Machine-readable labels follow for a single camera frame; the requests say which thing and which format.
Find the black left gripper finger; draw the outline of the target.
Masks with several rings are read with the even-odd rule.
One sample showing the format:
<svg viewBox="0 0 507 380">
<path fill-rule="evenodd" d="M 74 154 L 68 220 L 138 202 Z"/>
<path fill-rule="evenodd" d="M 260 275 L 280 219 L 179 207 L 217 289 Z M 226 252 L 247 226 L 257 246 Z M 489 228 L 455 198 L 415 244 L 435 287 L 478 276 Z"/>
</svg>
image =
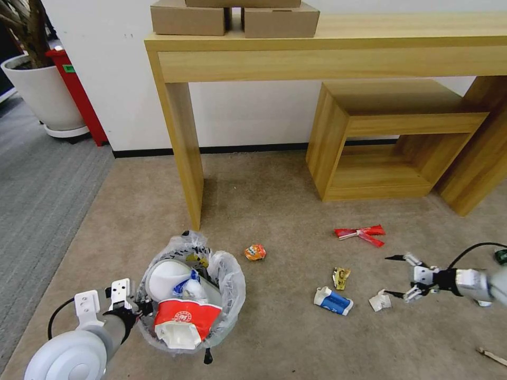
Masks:
<svg viewBox="0 0 507 380">
<path fill-rule="evenodd" d="M 133 314 L 137 318 L 152 316 L 153 311 L 153 302 L 150 297 L 133 299 Z"/>
</svg>

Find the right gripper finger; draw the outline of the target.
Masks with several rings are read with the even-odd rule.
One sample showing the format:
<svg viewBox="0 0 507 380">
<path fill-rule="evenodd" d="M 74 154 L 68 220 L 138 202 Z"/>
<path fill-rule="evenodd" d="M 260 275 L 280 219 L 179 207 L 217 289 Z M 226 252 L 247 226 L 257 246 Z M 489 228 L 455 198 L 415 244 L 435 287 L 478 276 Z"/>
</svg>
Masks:
<svg viewBox="0 0 507 380">
<path fill-rule="evenodd" d="M 411 253 L 406 253 L 404 255 L 396 254 L 396 255 L 388 256 L 388 257 L 385 257 L 385 260 L 405 261 L 413 267 L 422 267 L 423 266 L 423 262 L 420 259 L 418 259 L 417 257 L 415 257 L 414 255 L 412 255 Z"/>
<path fill-rule="evenodd" d="M 385 290 L 384 293 L 391 295 L 395 298 L 401 299 L 405 303 L 411 303 L 413 301 L 420 299 L 423 296 L 423 291 L 417 285 L 413 286 L 406 292 Z"/>
</svg>

